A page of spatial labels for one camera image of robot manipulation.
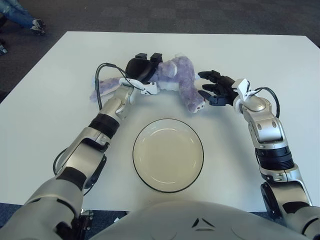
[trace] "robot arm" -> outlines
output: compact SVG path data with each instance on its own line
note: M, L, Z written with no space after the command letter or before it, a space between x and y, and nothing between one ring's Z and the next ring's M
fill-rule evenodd
M250 89L246 79L235 82L216 71L200 72L199 76L214 83L203 88L216 96L199 91L211 105L232 105L248 122L259 171L266 181L261 185L261 192L269 215L273 219L283 218L287 227L311 239L319 237L320 207L312 206L283 126L272 114L271 103L257 97L257 91Z
M97 181L105 150L127 117L137 90L122 84L61 156L56 176L42 184L1 229L2 239L73 239L83 191Z

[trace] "white plate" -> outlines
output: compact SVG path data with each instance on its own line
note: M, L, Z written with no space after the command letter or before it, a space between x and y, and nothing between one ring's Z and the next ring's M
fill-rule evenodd
M133 163L142 181L154 190L175 193L199 176L204 151L196 132L182 121L161 119L147 125L133 147Z

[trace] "person's leg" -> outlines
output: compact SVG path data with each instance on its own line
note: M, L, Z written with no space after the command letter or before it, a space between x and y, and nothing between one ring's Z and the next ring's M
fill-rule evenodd
M31 14L18 2L18 0L6 0L8 3L10 3L15 9L19 10L21 13L27 16L31 16Z
M7 0L0 0L0 12L10 21L15 22L25 28L30 29L33 26L34 18L25 15L14 8Z

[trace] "plush toy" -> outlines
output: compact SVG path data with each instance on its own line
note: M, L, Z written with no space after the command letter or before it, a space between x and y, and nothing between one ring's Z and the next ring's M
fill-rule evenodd
M119 87L121 77L112 77L99 81L101 96L115 91ZM181 100L190 113L196 113L205 105L204 98L195 88L196 74L194 66L186 56L177 56L172 60L159 63L150 83L156 83L160 90L179 92ZM97 97L94 91L90 99Z

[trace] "sneaker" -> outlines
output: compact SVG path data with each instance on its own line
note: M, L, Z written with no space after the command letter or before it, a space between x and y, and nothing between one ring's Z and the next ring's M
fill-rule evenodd
M0 43L0 56L8 53L7 49Z
M35 19L32 21L32 27L30 28L30 30L32 32L34 32L35 34L38 34L38 35L43 35L45 34L45 23L44 21L42 21L41 19Z

